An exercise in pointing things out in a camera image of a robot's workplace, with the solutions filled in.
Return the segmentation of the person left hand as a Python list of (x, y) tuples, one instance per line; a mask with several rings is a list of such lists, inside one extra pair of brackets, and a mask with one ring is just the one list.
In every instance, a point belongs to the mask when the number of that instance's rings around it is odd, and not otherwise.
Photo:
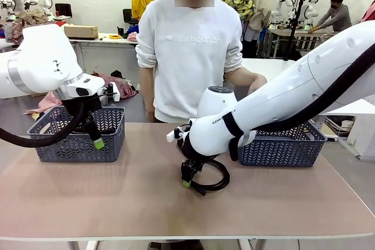
[(252, 94), (253, 92), (258, 90), (260, 87), (262, 87), (266, 83), (267, 83), (267, 79), (264, 76), (262, 76), (260, 74), (255, 74), (254, 75), (254, 81), (252, 82), (252, 84), (249, 87), (248, 95)]

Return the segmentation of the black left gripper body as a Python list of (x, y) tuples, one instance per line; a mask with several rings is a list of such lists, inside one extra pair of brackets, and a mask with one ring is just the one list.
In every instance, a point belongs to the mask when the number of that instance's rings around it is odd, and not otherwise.
[(77, 116), (85, 118), (89, 112), (92, 113), (101, 109), (101, 102), (98, 94), (73, 98), (70, 100), (62, 100), (62, 105), (73, 118), (76, 118)]

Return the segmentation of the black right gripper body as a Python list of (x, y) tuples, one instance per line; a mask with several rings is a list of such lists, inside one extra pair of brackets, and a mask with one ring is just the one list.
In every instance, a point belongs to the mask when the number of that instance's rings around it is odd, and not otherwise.
[(182, 170), (192, 170), (192, 163), (204, 164), (204, 156), (198, 153), (191, 144), (190, 133), (187, 133), (184, 138), (178, 140), (178, 148), (186, 158), (181, 164)]

